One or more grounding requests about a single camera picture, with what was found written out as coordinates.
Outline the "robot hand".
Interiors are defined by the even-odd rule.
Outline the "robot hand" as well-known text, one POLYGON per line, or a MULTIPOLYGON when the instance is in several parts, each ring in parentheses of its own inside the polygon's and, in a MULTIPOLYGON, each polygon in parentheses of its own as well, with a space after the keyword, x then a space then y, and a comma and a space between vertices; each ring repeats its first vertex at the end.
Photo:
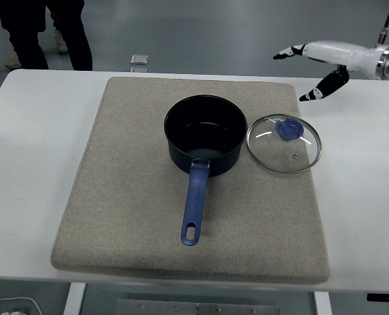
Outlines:
POLYGON ((350 72, 360 71, 369 79, 389 79, 386 69, 389 48, 386 45, 366 48, 338 41, 315 41, 288 47, 275 56, 282 60, 293 56, 304 56, 311 60, 337 66, 324 77, 310 92, 302 95, 301 102, 320 100, 343 87, 350 78, 350 72))

